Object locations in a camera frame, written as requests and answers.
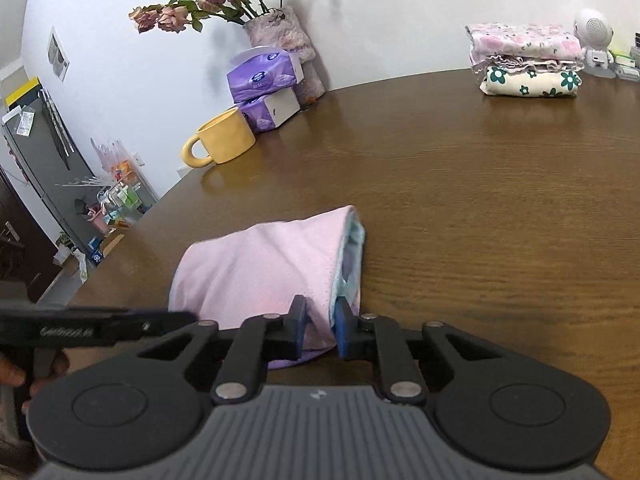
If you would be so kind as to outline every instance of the brown door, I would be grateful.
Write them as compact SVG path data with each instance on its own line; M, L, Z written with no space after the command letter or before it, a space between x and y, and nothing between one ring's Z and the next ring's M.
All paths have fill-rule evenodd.
M56 251L0 170L0 280L23 282L37 301L61 270Z

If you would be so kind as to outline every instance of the gray ribbed plate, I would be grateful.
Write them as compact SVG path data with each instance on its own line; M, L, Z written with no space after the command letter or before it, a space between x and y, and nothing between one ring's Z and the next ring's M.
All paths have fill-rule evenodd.
M420 409L371 386L265 386L215 409L183 449L134 470L83 472L48 463L37 480L603 480L594 468L520 474L451 449Z

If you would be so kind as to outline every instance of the refrigerator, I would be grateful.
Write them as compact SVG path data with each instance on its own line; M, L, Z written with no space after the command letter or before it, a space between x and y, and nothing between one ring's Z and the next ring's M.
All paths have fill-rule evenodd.
M2 134L18 165L60 227L82 252L90 255L88 243L100 233L79 214L77 202L80 200L89 205L94 204L100 188L60 186L90 178L94 174L73 143L60 115L56 118L52 114L51 105L52 100L46 90L36 82L9 104L10 110L18 106L33 109L29 135L16 133L20 114L2 126Z

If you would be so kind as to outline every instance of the light blue fabric edge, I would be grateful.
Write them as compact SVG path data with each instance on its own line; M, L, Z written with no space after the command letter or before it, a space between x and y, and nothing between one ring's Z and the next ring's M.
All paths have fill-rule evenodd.
M352 208L344 222L344 230L338 247L338 257L334 269L331 297L329 298L329 326L332 330L335 328L335 300L340 296L344 296L349 305L353 306L358 294L362 275L362 251L365 236L366 231L360 223L356 210ZM342 275L342 263L344 261L344 253L349 247L350 239L355 242L355 245L351 248L354 250L353 267L350 275L345 277Z

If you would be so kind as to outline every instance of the black circular pad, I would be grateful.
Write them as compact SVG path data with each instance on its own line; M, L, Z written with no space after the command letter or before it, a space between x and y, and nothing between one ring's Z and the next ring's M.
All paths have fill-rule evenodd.
M491 409L501 419L519 426L546 426L564 412L564 400L537 384L510 384L495 390Z
M81 393L73 410L89 426L115 428L138 418L146 404L146 395L128 384L102 384Z
M593 461L610 424L593 386L524 356L461 364L438 394L435 416L465 454L520 472Z
M182 447L202 412L199 394L171 363L115 358L44 386L31 401L27 422L47 459L115 471Z

